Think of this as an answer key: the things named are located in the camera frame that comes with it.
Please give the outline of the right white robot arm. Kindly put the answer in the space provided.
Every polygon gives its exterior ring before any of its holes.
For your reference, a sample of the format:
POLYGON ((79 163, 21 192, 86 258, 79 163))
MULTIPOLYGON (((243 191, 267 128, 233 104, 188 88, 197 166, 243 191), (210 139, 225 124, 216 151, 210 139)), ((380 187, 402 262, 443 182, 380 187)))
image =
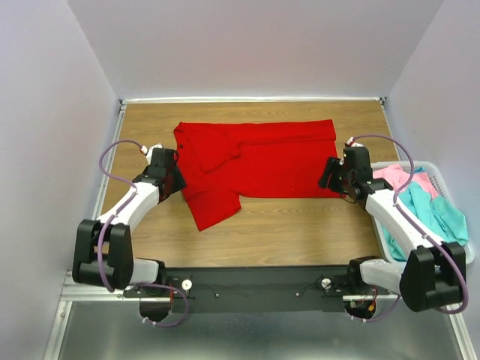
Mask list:
POLYGON ((464 310, 469 302, 467 255, 457 242, 446 242, 428 229, 401 202, 401 189, 384 178, 374 178, 369 151, 347 146, 343 156, 329 157, 318 184, 350 197, 378 220, 400 245, 406 262, 388 262, 366 256, 349 262, 346 288, 355 294, 380 287, 400 296, 414 312, 448 307, 464 310))

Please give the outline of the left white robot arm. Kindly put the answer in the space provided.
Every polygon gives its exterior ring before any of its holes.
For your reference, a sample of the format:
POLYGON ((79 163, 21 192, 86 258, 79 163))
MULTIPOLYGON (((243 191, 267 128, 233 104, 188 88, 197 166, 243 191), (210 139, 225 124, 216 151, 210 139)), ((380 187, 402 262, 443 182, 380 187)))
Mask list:
POLYGON ((145 158, 145 169, 127 182, 127 193, 109 211, 77 227, 72 269, 76 283, 110 292, 140 284, 150 296, 166 289, 164 263, 134 257, 132 234, 154 207, 184 189, 186 182, 176 150, 156 145, 145 151, 145 158))

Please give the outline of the red t shirt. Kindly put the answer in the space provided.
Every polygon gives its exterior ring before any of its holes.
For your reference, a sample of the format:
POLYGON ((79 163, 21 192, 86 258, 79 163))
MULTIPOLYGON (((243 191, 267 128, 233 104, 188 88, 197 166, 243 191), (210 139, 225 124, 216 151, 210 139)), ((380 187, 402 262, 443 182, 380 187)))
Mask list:
POLYGON ((241 197, 332 198, 318 185, 337 155, 331 119, 276 123, 179 123, 173 131, 182 191, 198 230, 235 215, 241 197))

